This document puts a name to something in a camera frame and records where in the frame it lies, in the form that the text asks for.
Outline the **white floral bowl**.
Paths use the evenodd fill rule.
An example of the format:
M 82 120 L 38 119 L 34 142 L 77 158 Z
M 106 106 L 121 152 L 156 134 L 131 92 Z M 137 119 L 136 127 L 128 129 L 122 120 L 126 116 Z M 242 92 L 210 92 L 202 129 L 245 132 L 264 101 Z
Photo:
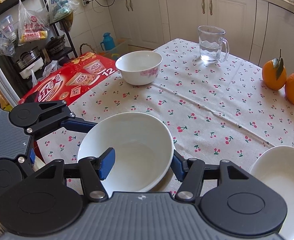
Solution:
M 115 66 L 128 84 L 143 86 L 155 81 L 162 61 L 161 54 L 141 50 L 121 56 L 116 60 Z
M 175 149 L 167 126 L 139 112 L 120 113 L 99 122 L 82 140 L 77 158 L 99 157 L 109 147 L 115 150 L 115 163 L 102 181 L 108 195 L 148 192 L 165 176 Z

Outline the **white plate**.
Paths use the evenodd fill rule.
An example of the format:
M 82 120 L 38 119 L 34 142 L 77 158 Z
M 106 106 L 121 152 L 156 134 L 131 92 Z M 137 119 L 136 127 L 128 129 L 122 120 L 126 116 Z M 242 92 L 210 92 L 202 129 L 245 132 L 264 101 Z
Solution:
M 266 150 L 251 166 L 250 174 L 284 198 L 287 217 L 280 235 L 294 239 L 294 147 L 275 146 Z

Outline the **white kitchen cabinets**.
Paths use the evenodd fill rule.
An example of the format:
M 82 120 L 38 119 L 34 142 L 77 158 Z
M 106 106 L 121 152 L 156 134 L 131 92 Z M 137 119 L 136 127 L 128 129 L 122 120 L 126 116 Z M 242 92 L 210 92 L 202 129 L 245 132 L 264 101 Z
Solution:
M 294 13 L 265 0 L 107 0 L 117 38 L 155 49 L 175 38 L 197 42 L 197 29 L 225 30 L 232 55 L 263 66 L 282 56 L 294 73 Z

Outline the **red snack box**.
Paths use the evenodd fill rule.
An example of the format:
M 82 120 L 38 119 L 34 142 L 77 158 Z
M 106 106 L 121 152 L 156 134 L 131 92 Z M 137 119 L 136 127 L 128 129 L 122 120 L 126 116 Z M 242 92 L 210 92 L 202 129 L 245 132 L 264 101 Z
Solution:
M 114 72 L 114 60 L 86 52 L 39 81 L 19 103 L 64 100 L 70 105 Z

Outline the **cherry print tablecloth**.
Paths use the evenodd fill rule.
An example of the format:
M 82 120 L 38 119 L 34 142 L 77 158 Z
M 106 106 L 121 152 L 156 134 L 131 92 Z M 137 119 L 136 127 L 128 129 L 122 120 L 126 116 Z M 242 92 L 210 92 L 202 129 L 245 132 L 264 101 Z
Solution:
M 185 158 L 209 164 L 228 159 L 245 170 L 275 146 L 294 147 L 294 105 L 282 90 L 265 86 L 261 69 L 235 56 L 201 62 L 194 42 L 175 39 L 159 47 L 163 61 L 155 81 L 128 84 L 116 71 L 70 105 L 76 116 L 101 122 L 139 112 L 165 124 Z M 46 163 L 76 163 L 86 135 L 60 128 L 38 141 Z

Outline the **black storage shelf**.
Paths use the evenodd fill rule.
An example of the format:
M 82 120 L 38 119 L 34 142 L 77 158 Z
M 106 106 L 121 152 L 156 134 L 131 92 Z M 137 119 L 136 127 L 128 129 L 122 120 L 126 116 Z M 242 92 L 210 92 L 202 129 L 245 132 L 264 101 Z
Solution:
M 0 0 L 0 72 L 18 97 L 32 88 L 32 76 L 69 59 L 76 49 L 69 31 L 75 0 Z

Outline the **plastic bag with snacks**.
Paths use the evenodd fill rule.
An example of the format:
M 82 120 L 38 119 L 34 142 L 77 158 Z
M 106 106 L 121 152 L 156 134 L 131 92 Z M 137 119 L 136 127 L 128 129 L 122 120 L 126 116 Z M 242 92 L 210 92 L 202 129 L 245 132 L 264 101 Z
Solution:
M 19 1 L 18 11 L 18 45 L 48 38 L 49 20 L 46 8 L 32 11 Z

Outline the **teal thermos bottle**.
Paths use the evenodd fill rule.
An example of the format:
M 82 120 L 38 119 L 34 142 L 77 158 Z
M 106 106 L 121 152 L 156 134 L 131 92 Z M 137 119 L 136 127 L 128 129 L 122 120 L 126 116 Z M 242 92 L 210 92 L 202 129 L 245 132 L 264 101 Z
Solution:
M 103 34 L 103 41 L 100 43 L 102 50 L 112 50 L 115 48 L 114 39 L 110 35 L 110 33 Z

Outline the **glass water mug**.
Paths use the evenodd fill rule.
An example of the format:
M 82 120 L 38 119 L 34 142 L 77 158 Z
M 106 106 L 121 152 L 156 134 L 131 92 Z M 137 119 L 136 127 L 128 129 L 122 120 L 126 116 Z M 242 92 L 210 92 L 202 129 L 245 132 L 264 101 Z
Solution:
M 224 62 L 229 56 L 226 31 L 210 25 L 198 27 L 200 58 L 206 63 Z

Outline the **orange with leaf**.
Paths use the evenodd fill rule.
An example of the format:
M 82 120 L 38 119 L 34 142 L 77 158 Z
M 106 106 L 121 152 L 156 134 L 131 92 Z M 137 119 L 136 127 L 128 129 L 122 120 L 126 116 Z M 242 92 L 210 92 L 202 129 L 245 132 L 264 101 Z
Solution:
M 284 87 L 287 74 L 281 49 L 278 58 L 267 61 L 262 67 L 262 78 L 265 85 L 272 90 L 280 90 Z

